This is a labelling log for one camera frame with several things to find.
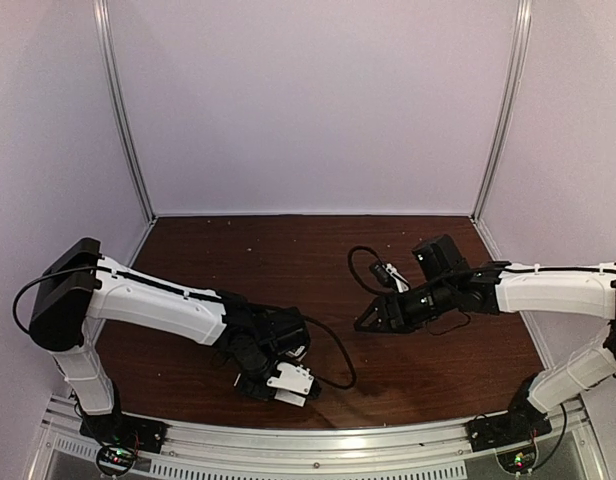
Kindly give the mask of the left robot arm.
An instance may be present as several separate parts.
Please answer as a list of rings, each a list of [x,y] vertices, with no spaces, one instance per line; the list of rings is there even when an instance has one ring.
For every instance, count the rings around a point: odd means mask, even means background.
[[[111,444],[125,442],[132,424],[89,335],[89,320],[113,320],[212,347],[239,368],[235,387],[260,400],[302,407],[321,388],[301,361],[311,338],[296,308],[265,307],[220,290],[196,289],[130,269],[83,238],[37,281],[28,332],[51,353],[82,411]]]

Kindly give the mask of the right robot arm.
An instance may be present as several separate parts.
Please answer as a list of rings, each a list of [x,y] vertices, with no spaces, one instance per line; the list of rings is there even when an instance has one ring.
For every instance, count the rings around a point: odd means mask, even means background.
[[[394,268],[376,261],[371,271],[385,289],[355,321],[356,331],[409,334],[454,310],[557,312],[606,321],[588,344],[522,384],[501,419],[507,440],[523,440],[553,408],[616,377],[616,262],[528,266],[497,261],[472,268],[447,234],[421,242],[412,253],[424,283],[411,287]]]

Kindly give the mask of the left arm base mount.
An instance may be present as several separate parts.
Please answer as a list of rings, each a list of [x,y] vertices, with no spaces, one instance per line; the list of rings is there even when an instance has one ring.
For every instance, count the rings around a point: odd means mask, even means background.
[[[161,421],[126,414],[120,417],[83,415],[79,432],[98,444],[158,454],[166,438],[167,426]]]

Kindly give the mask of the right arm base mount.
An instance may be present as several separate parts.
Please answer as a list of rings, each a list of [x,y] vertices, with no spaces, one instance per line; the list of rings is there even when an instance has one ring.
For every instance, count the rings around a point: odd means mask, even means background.
[[[530,442],[535,436],[552,432],[546,417],[529,419],[525,415],[505,412],[478,416],[466,424],[473,452],[499,449],[508,445]]]

